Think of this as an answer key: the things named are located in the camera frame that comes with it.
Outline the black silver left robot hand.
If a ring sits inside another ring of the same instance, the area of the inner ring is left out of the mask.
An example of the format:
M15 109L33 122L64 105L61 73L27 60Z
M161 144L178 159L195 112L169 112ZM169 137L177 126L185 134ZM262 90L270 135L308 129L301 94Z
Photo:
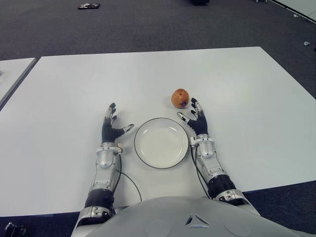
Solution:
M101 131L102 144L114 143L117 138L129 132L134 127L134 124L129 124L123 128L113 128L113 122L117 118L117 116L114 116L115 112L116 112L116 104L111 103L105 112L105 116L103 120L102 131Z

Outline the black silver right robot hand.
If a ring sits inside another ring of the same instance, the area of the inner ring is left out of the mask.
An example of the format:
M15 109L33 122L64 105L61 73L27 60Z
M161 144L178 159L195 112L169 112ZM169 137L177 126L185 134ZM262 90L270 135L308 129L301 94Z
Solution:
M190 119L181 112L177 112L177 116L184 121L196 134L196 136L207 134L208 135L208 126L207 120L202 109L202 106L197 99L191 99L191 106L194 110L191 110L191 113L196 117L196 119Z

